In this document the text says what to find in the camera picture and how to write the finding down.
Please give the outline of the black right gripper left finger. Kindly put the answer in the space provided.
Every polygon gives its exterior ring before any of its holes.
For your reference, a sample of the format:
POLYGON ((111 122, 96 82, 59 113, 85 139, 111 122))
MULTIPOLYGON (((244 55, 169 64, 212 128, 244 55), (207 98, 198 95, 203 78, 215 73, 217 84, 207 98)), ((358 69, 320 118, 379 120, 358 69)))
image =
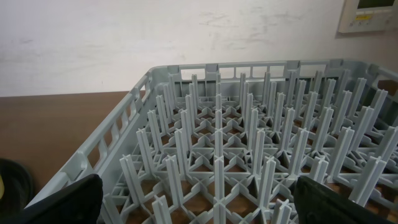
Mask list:
POLYGON ((103 181, 90 174, 21 212, 1 219, 1 224, 96 224, 103 199, 103 181))

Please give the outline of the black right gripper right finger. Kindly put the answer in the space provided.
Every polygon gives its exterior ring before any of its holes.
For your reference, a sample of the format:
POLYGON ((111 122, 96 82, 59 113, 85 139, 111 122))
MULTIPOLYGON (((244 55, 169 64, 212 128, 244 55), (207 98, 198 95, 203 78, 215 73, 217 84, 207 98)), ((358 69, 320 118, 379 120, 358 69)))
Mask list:
POLYGON ((306 176, 297 179, 294 204, 300 223, 390 223, 306 176))

